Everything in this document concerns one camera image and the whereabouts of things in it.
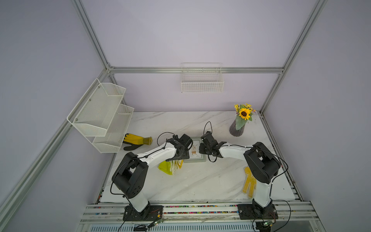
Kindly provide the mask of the green picture frame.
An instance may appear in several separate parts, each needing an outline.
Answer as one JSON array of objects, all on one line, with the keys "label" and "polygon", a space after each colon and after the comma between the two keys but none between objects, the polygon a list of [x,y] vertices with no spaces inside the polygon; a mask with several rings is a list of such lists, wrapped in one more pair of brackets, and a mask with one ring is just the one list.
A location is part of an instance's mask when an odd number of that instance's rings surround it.
[{"label": "green picture frame", "polygon": [[201,145],[201,138],[200,137],[192,137],[192,147],[189,151],[189,159],[185,159],[185,163],[192,163],[192,162],[206,162],[206,155],[201,154],[199,152],[200,145]]}]

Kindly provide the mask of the yellow green white cloth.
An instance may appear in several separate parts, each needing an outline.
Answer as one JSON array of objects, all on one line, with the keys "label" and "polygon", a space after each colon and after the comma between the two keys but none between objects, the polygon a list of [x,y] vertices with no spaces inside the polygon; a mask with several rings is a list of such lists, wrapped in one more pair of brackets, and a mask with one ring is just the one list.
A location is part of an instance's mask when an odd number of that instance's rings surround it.
[{"label": "yellow green white cloth", "polygon": [[182,168],[183,163],[183,160],[163,161],[158,165],[158,169],[168,175],[174,175],[176,170]]}]

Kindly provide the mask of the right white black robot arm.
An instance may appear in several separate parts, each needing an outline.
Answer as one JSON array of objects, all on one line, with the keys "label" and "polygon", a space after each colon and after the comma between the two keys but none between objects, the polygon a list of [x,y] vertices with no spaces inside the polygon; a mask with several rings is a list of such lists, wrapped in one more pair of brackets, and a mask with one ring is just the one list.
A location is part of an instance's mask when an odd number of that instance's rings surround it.
[{"label": "right white black robot arm", "polygon": [[201,141],[199,149],[201,154],[246,161],[252,176],[257,180],[253,203],[260,208],[267,208],[271,204],[272,180],[278,175],[281,163],[262,142],[256,142],[251,146],[219,143],[211,132],[203,135]]}]

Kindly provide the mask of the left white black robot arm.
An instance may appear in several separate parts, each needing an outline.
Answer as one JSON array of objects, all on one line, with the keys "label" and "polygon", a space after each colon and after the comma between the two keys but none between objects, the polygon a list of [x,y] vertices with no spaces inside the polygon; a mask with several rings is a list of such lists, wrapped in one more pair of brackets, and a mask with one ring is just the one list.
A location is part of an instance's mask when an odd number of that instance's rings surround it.
[{"label": "left white black robot arm", "polygon": [[176,135],[166,142],[148,152],[141,154],[127,153],[112,176],[112,183],[129,201],[138,213],[146,212],[149,201],[142,193],[147,173],[163,161],[189,159],[189,152],[193,140],[183,134],[180,138]]}]

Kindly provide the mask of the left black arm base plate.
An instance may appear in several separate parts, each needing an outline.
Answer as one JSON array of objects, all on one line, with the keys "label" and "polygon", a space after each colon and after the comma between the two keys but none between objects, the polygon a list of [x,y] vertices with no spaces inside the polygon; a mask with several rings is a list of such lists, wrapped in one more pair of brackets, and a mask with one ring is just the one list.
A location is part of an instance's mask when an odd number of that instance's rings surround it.
[{"label": "left black arm base plate", "polygon": [[164,206],[148,205],[143,211],[135,210],[132,205],[125,207],[124,221],[154,221],[162,217]]}]

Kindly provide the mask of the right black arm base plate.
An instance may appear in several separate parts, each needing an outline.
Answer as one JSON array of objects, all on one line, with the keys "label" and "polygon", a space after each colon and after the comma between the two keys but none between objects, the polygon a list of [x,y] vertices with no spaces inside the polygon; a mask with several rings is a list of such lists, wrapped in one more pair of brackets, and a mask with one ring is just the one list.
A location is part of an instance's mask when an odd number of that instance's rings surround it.
[{"label": "right black arm base plate", "polygon": [[237,208],[241,220],[278,219],[278,214],[273,204],[267,207],[254,204],[239,204]]}]

